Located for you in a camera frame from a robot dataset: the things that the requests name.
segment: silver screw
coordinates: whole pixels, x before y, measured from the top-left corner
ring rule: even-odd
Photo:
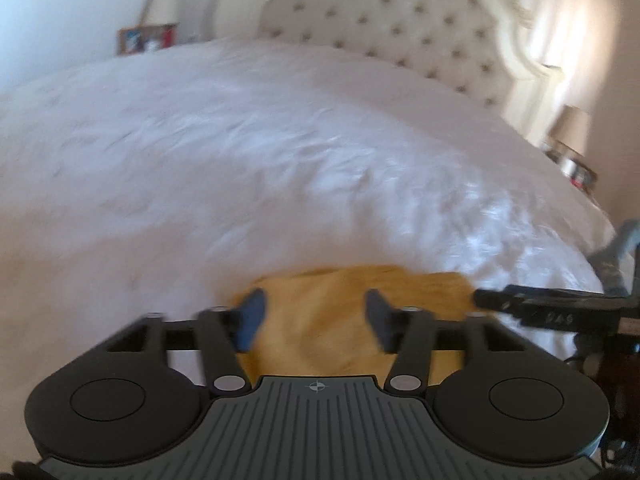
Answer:
[[[213,385],[221,392],[236,392],[244,388],[246,382],[237,375],[224,375],[213,381]]]
[[[422,381],[412,375],[396,375],[389,384],[400,392],[410,392],[422,386]]]

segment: bed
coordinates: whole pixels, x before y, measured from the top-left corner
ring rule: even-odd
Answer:
[[[219,0],[218,40],[0,96],[0,466],[36,458],[22,406],[44,376],[261,276],[598,290],[584,254],[612,227],[532,145],[560,75],[525,24],[512,0]]]

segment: crosshair logo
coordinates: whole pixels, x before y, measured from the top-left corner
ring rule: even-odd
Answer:
[[[324,390],[325,388],[328,388],[328,386],[324,383],[321,383],[320,381],[315,381],[311,383],[309,386],[307,386],[307,388],[314,391],[315,393],[318,393]]]

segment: photo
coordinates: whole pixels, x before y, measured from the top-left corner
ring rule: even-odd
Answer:
[[[137,54],[144,49],[143,35],[140,28],[123,28],[120,31],[120,46],[118,54],[130,56]]]
[[[140,52],[153,52],[175,44],[174,25],[153,25],[123,28],[118,33],[118,54],[130,56]]]

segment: picture frame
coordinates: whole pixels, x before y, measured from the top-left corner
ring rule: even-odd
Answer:
[[[118,31],[118,55],[132,56],[153,52],[175,44],[175,25],[121,28]]]
[[[598,181],[598,174],[588,168],[581,161],[576,161],[575,171],[571,177],[571,182],[575,187],[583,190],[586,194],[593,194],[593,189]]]

